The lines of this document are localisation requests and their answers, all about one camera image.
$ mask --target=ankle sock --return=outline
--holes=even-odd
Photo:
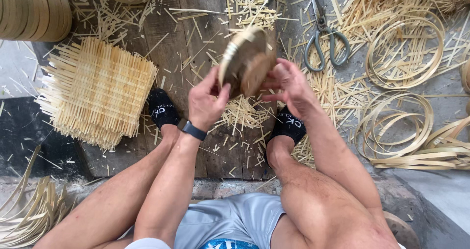
[[[159,88],[151,90],[147,102],[150,116],[159,129],[165,124],[178,125],[180,120],[178,111],[164,90]]]
[[[282,123],[279,120],[276,120],[273,131],[271,132],[271,137],[269,137],[268,141],[266,142],[266,146],[272,138],[278,135],[286,135],[291,137],[294,140],[294,145],[297,145],[307,133],[307,129],[305,128],[304,122],[294,117],[294,115],[291,114],[287,106],[285,106],[280,112],[278,112],[276,117]],[[266,152],[264,154],[264,158],[267,166],[269,166],[267,162]]]

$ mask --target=sock logo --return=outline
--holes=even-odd
[[[287,119],[289,119],[288,121],[286,121],[288,124],[291,123],[297,127],[300,128],[300,126],[302,126],[302,124],[304,123],[303,121],[297,119],[296,117],[294,117],[293,115],[291,114],[287,114],[287,113],[278,113],[277,114],[278,117],[280,116],[285,116],[287,117]]]
[[[153,110],[153,114],[155,116],[158,116],[159,113],[164,113],[165,112],[165,108],[156,108]]]
[[[286,123],[291,123],[291,124],[293,124],[293,125],[295,125],[295,126],[297,126],[297,127],[299,127],[299,128],[300,128],[301,124],[300,124],[300,122],[299,122],[299,121],[297,121],[297,120],[294,120],[294,119],[292,119],[292,118],[289,118],[289,117],[287,117],[287,119],[289,119],[289,120],[288,120]]]

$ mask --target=scissors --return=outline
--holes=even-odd
[[[305,66],[307,66],[309,70],[320,72],[325,68],[325,56],[323,55],[323,52],[321,51],[320,44],[318,43],[318,39],[320,38],[321,32],[326,32],[329,34],[329,58],[331,60],[331,63],[335,66],[342,65],[348,59],[350,46],[349,46],[349,41],[346,38],[346,36],[344,36],[344,34],[340,33],[334,28],[330,29],[330,27],[328,27],[328,21],[326,20],[326,17],[325,17],[325,3],[323,2],[323,0],[312,0],[312,6],[314,8],[317,31],[312,36],[312,38],[310,38],[307,44],[307,49],[305,50],[305,53],[304,53],[304,63],[305,63]],[[341,59],[339,62],[337,62],[335,59],[335,37],[334,37],[335,35],[338,36],[341,41],[343,41],[344,47],[346,48],[344,58]],[[313,68],[308,62],[308,50],[310,49],[310,46],[312,45],[312,43],[315,43],[315,49],[317,49],[318,55],[320,56],[319,68]]]

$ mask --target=gray shorts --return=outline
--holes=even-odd
[[[174,249],[199,249],[227,238],[270,249],[271,235],[285,213],[279,195],[246,193],[190,204],[176,232]]]

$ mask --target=black watch strap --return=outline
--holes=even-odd
[[[181,126],[183,121],[184,120],[182,119],[178,126]],[[185,133],[191,134],[192,136],[194,136],[195,138],[201,141],[204,141],[207,135],[207,133],[205,133],[204,131],[201,131],[197,129],[196,127],[194,127],[191,121],[186,121],[186,124],[181,128],[181,130]]]

